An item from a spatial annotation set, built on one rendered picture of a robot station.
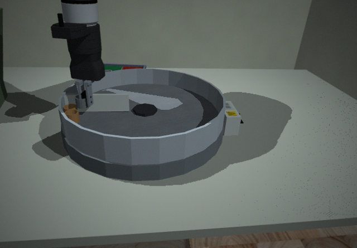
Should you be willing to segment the grey round turntable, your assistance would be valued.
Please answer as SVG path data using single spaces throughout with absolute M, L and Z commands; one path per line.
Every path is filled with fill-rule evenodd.
M 76 104 L 78 85 L 59 97 L 64 148 L 78 165 L 107 178 L 154 181 L 186 174 L 216 155 L 223 135 L 238 135 L 240 113 L 212 83 L 183 72 L 125 69 L 91 84 L 94 104 Z M 226 105 L 225 105 L 226 104 Z

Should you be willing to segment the red and green divided bin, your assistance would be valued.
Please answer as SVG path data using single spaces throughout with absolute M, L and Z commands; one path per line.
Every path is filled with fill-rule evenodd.
M 104 64 L 105 70 L 146 69 L 146 65 Z

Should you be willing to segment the bronze bushing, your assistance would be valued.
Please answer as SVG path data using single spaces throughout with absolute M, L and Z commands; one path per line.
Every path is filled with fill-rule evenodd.
M 67 110 L 65 112 L 65 114 L 70 120 L 72 120 L 72 121 L 74 121 L 76 123 L 80 122 L 80 116 L 79 116 L 79 111 L 78 110 L 70 109 L 70 110 Z
M 64 107 L 64 113 L 67 111 L 67 110 L 70 110 L 70 109 L 76 109 L 77 110 L 77 107 L 75 104 L 67 104 L 65 105 Z

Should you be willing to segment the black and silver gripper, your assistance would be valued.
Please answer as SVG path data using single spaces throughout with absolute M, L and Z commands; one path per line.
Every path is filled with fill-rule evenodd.
M 91 107 L 94 104 L 91 84 L 105 76 L 100 25 L 97 23 L 98 3 L 61 3 L 61 6 L 63 16 L 57 14 L 59 22 L 51 26 L 52 38 L 67 39 L 71 78 L 78 79 L 75 84 L 78 85 L 79 99 L 86 98 L 87 107 Z

